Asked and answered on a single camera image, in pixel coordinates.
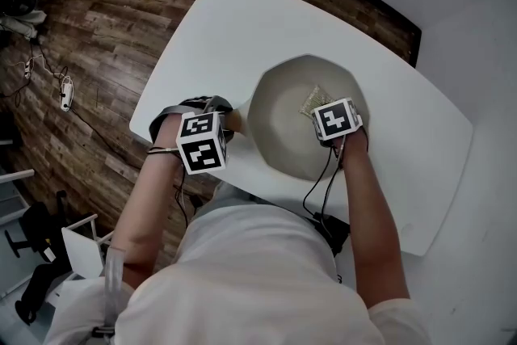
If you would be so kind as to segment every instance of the floor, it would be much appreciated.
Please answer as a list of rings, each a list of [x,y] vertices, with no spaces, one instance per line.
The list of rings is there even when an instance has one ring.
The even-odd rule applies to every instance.
[[[0,102],[8,107],[23,136],[23,147],[2,155],[12,170],[33,168],[23,185],[34,200],[55,208],[55,192],[66,190],[78,212],[96,212],[99,224],[112,229],[138,176],[148,144],[128,128],[145,83],[170,37],[195,0],[41,0],[48,13],[39,42],[52,71],[68,67],[74,80],[74,110],[87,121],[58,107],[58,84],[36,59],[32,82],[20,95]],[[408,61],[413,34],[362,0],[305,0],[343,19]],[[22,85],[23,65],[31,51],[12,36],[0,51],[1,90]],[[208,175],[188,178],[186,194],[210,199],[217,181]],[[169,263],[183,236],[181,212],[170,201],[164,248],[158,267]],[[191,216],[193,208],[187,206]]]

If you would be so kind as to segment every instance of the white cloth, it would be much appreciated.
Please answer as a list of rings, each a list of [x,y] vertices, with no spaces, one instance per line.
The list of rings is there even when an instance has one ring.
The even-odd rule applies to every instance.
[[[102,324],[103,291],[88,294],[55,317],[47,344],[69,343],[70,335]],[[114,343],[431,342],[412,301],[386,301],[368,310],[353,290],[337,283],[330,248],[308,222],[276,206],[247,205],[192,222],[176,263],[131,296]]]

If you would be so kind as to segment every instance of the white wall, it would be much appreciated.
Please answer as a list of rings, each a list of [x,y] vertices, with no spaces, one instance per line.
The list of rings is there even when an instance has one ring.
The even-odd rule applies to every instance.
[[[384,1],[420,26],[417,70],[474,125],[433,246],[404,257],[410,291],[435,343],[506,343],[517,328],[517,0]]]

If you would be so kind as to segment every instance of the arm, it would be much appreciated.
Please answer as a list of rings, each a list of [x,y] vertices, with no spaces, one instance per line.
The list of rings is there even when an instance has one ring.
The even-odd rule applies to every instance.
[[[380,189],[361,129],[346,138],[347,181],[357,293],[368,308],[388,299],[409,298],[397,228]]]
[[[180,122],[180,116],[167,117],[155,145],[175,147]],[[123,280],[133,288],[153,272],[174,191],[174,174],[180,165],[172,154],[148,156],[116,224],[111,246],[125,250]]]

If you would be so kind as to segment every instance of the power strip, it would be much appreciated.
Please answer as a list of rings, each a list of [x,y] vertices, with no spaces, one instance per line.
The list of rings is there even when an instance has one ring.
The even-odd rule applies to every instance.
[[[70,104],[72,103],[72,98],[74,96],[74,86],[71,83],[63,84],[61,88],[61,109],[63,111],[68,111],[70,109]]]

